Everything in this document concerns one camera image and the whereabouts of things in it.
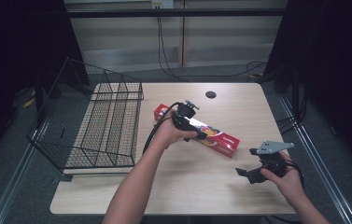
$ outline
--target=wire basket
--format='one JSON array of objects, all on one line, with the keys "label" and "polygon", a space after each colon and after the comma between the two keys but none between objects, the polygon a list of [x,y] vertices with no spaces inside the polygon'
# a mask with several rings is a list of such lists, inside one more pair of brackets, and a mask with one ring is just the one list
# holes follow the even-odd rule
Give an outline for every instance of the wire basket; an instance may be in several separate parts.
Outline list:
[{"label": "wire basket", "polygon": [[27,134],[61,172],[134,166],[142,83],[67,59]]}]

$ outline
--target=product box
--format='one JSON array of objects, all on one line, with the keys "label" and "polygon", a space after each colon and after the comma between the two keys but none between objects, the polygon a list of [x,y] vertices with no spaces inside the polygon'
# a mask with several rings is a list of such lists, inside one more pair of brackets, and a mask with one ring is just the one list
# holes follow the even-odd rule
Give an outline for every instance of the product box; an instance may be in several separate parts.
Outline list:
[{"label": "product box", "polygon": [[[154,111],[155,120],[159,120],[164,112],[166,112],[167,105],[159,105]],[[214,149],[224,156],[231,158],[239,145],[240,140],[224,133],[216,128],[213,128],[197,119],[190,119],[190,124],[197,129],[207,134],[205,140],[193,139],[201,144]]]}]

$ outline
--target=horizontal bar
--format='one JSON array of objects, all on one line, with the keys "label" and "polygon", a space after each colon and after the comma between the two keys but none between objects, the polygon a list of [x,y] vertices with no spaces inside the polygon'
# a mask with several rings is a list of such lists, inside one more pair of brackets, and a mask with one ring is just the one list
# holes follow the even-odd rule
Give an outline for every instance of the horizontal bar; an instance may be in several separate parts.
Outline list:
[{"label": "horizontal bar", "polygon": [[232,16],[285,16],[301,15],[309,10],[286,10],[284,8],[260,9],[117,9],[117,10],[68,10],[66,12],[32,12],[35,16],[60,16],[68,18],[131,18],[131,17],[232,17]]}]

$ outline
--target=wooden tabletop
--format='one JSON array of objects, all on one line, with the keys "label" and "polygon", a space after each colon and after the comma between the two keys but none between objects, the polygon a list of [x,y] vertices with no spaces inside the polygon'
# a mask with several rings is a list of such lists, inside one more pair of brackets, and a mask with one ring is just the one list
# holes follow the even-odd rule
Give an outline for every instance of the wooden tabletop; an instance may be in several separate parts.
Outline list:
[{"label": "wooden tabletop", "polygon": [[[209,99],[208,91],[217,97]],[[149,198],[147,215],[294,214],[270,181],[251,185],[234,168],[260,167],[249,149],[262,141],[283,141],[263,91],[253,83],[143,83],[136,160],[152,130],[159,104],[190,100],[200,107],[195,119],[240,139],[229,159],[198,142],[178,142],[163,153]],[[75,175],[60,182],[54,214],[104,214],[125,175]]]}]

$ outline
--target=human arm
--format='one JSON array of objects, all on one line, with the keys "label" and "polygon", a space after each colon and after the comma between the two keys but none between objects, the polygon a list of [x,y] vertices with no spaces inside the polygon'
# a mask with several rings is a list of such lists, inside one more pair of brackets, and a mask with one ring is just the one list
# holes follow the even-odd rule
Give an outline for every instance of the human arm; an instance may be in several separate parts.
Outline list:
[{"label": "human arm", "polygon": [[[289,155],[280,152],[284,160],[290,160]],[[278,190],[286,198],[287,203],[300,216],[304,224],[327,224],[330,223],[315,208],[303,191],[299,172],[288,166],[287,173],[283,177],[278,177],[267,169],[261,169],[260,173],[277,185]]]},{"label": "human arm", "polygon": [[139,223],[146,210],[162,153],[179,138],[196,137],[197,132],[180,131],[167,118],[170,115],[166,116],[147,151],[118,187],[103,223]]}]

